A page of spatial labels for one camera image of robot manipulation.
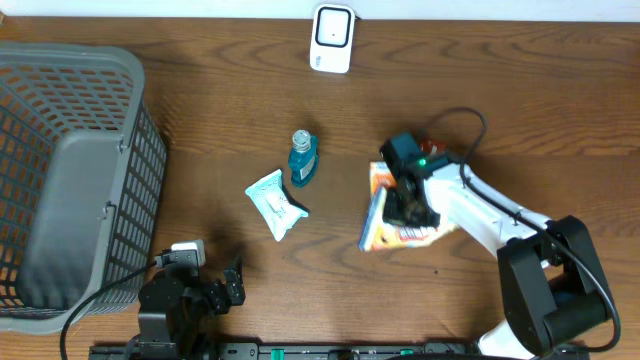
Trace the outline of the red orange candy bar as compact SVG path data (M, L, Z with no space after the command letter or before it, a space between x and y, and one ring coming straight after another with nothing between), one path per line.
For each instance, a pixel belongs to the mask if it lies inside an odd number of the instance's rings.
M420 143L421 150L429 155L436 155L446 151L446 145L440 141L436 141L433 139L424 139Z

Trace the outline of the teal mouthwash bottle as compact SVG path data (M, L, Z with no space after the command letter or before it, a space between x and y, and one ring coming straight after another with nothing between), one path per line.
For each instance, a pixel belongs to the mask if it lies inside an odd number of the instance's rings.
M297 130L292 135L288 165L292 184L299 188L306 186L317 170L318 138L307 130Z

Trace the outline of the pale green tissue pack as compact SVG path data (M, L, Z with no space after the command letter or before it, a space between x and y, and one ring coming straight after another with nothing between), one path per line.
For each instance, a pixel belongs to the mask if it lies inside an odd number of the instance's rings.
M285 237L299 219L309 216L307 211L288 200L283 188L281 169L259 179L245 190L245 194L260 212L277 242Z

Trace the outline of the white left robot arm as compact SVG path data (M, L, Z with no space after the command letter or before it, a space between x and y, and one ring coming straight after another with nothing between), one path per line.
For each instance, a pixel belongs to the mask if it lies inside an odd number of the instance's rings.
M140 290L140 332L133 359L216 359L218 346L201 322L244 304L242 259L224 269L224 279L204 280L194 255L162 255L161 270Z

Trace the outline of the yellow wet wipes pack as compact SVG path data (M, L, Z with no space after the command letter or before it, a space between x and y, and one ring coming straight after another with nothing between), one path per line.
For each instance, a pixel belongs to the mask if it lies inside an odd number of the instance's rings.
M397 248L427 247L456 231L458 226L444 220L437 228L406 227L383 221L387 188L379 187L372 196L358 247L363 252Z

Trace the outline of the small orange box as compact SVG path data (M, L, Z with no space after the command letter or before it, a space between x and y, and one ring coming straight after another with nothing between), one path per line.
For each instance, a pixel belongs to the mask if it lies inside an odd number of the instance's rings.
M384 161L369 164L369 184L371 197L374 197L380 187L394 188L396 180Z

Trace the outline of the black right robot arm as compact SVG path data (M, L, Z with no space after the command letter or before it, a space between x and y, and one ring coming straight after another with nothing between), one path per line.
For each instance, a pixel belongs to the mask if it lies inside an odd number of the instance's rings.
M479 179L465 160L426 154L403 133L380 148L396 188L389 220L437 227L450 222L498 261L504 320L477 342L490 358L535 359L589 353L574 339L611 321L612 349L620 316L586 225L532 212Z

